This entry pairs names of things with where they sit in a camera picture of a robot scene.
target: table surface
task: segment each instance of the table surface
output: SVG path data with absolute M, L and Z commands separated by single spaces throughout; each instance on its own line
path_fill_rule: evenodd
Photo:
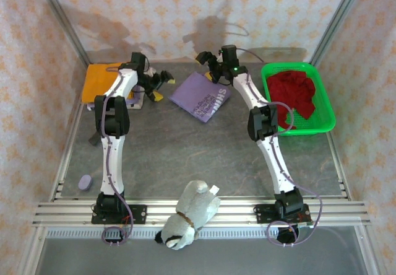
M 264 95 L 262 64 L 246 65 Z M 156 63 L 157 71 L 172 73 L 176 84 L 164 84 L 165 98 L 145 98 L 143 108 L 129 110 L 131 128 L 123 150 L 123 182 L 127 198 L 178 198 L 191 180 L 217 185 L 220 196 L 273 196 L 273 184 L 264 156 L 247 132 L 249 110 L 239 93 L 202 123 L 167 97 L 192 72 L 204 73 L 197 63 Z M 103 151 L 88 139 L 95 132 L 94 112 L 83 110 L 72 145 L 61 196 L 96 198 L 100 192 Z M 326 134 L 280 137 L 280 148 L 295 182 L 325 196 L 341 195 L 338 175 Z M 93 177 L 81 191 L 82 175 Z

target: glass panel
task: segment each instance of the glass panel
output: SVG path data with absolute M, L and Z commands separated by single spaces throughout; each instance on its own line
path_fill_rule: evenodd
M 197 240 L 179 251 L 153 240 L 132 239 L 110 248 L 99 239 L 47 238 L 36 275 L 44 274 L 364 275 L 367 271 L 353 227 L 319 227 L 294 248 L 243 238 Z

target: white plush toy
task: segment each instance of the white plush toy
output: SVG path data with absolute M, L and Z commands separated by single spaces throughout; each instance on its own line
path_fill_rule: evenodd
M 171 249 L 182 249 L 198 239 L 201 228 L 217 213 L 220 198 L 218 187 L 211 189 L 204 181 L 195 180 L 187 184 L 173 214 L 155 236 L 155 241 Z

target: metal frame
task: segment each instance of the metal frame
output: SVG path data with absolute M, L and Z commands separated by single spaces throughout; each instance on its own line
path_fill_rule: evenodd
M 273 204 L 275 200 L 265 198 L 222 198 L 222 203 L 216 216 L 206 227 L 257 227 L 253 207 L 256 204 Z M 177 200 L 133 200 L 128 204 L 147 205 L 145 225 L 139 227 L 163 226 L 170 215 L 176 212 Z M 311 216 L 317 219 L 319 201 L 306 199 Z M 37 227 L 102 227 L 92 225 L 91 205 L 95 200 L 57 200 L 53 203 L 40 203 L 33 225 Z M 320 226 L 355 226 L 370 224 L 369 216 L 363 202 L 353 202 L 345 199 L 323 199 L 323 212 Z
M 20 262 L 17 274 L 32 275 L 36 273 L 47 232 L 48 229 L 46 227 L 35 229 L 31 244 L 27 248 L 28 255 Z
M 160 231 L 161 227 L 138 227 L 131 233 L 130 239 L 139 240 L 154 240 L 155 235 Z M 50 227 L 48 228 L 47 238 L 50 239 L 98 239 L 101 238 L 103 229 L 97 227 Z M 275 238 L 279 231 L 277 228 L 271 228 L 269 231 L 270 237 Z M 117 231 L 107 232 L 106 238 L 119 238 Z M 212 227 L 203 228 L 199 231 L 200 239 L 259 239 L 267 238 L 265 229 L 263 227 Z
M 63 28 L 66 36 L 70 40 L 71 44 L 73 45 L 75 51 L 79 55 L 81 61 L 85 64 L 86 67 L 90 64 L 90 60 L 88 54 L 85 52 L 79 37 L 77 36 L 73 26 L 71 25 L 67 15 L 63 11 L 59 0 L 47 0 L 50 8 L 52 9 L 55 17 L 59 21 L 61 27 Z
M 338 9 L 335 11 L 335 14 L 330 21 L 329 26 L 327 27 L 327 30 L 323 34 L 323 37 L 321 41 L 319 42 L 314 54 L 312 55 L 312 58 L 310 60 L 310 63 L 313 66 L 318 66 L 320 60 L 322 59 L 324 53 L 327 51 L 327 49 L 330 46 L 330 43 L 332 39 L 334 38 L 337 30 L 340 28 L 342 22 L 345 20 L 345 18 L 348 15 L 348 12 L 352 8 L 352 5 L 355 0 L 342 0 Z
M 47 1 L 80 59 L 87 67 L 90 64 L 90 60 L 59 1 Z M 317 66 L 319 64 L 326 49 L 329 47 L 329 43 L 334 38 L 337 29 L 347 16 L 354 1 L 355 0 L 341 1 L 329 27 L 325 31 L 325 34 L 311 58 L 310 63 L 312 65 Z M 102 225 L 92 225 L 90 223 L 92 215 L 90 206 L 95 203 L 94 199 L 67 200 L 61 196 L 62 185 L 69 166 L 72 146 L 80 124 L 83 108 L 84 106 L 79 103 L 48 203 L 40 203 L 38 205 L 33 221 L 33 235 L 28 242 L 27 251 L 24 252 L 18 274 L 28 275 L 35 273 L 44 246 L 44 241 L 47 237 L 52 235 L 54 230 L 62 229 L 67 233 L 74 233 L 76 229 L 83 232 L 93 230 L 97 232 L 99 229 L 101 230 L 103 228 Z M 369 274 L 386 274 L 381 259 L 375 256 L 378 247 L 373 238 L 374 234 L 370 226 L 366 207 L 363 202 L 353 201 L 347 176 L 340 162 L 332 133 L 328 133 L 327 138 L 335 162 L 342 195 L 326 196 L 322 198 L 324 202 L 324 211 L 319 226 L 353 226 L 356 230 L 357 237 L 361 237 L 361 239 L 359 239 L 359 246 Z M 315 219 L 319 210 L 318 200 L 307 197 L 305 197 L 305 200 L 310 206 L 312 218 Z M 206 231 L 230 229 L 246 229 L 246 231 L 257 229 L 259 231 L 259 229 L 263 229 L 267 225 L 257 224 L 256 217 L 253 213 L 253 206 L 256 204 L 273 204 L 273 202 L 274 200 L 272 199 L 260 197 L 222 198 L 222 205 L 219 208 L 219 212 L 207 224 Z M 162 227 L 167 218 L 174 213 L 176 203 L 177 200 L 129 200 L 128 204 L 146 204 L 148 206 L 147 223 L 134 227 L 136 235 L 141 235 L 142 237 L 152 235 L 153 231 Z

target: yellow cloth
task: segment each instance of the yellow cloth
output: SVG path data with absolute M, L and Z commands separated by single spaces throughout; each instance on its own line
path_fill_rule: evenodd
M 82 103 L 93 103 L 97 95 L 103 95 L 113 85 L 117 78 L 117 72 L 108 72 L 106 68 L 119 67 L 121 63 L 90 64 L 85 76 L 85 84 L 82 90 Z M 133 92 L 127 99 L 133 98 Z

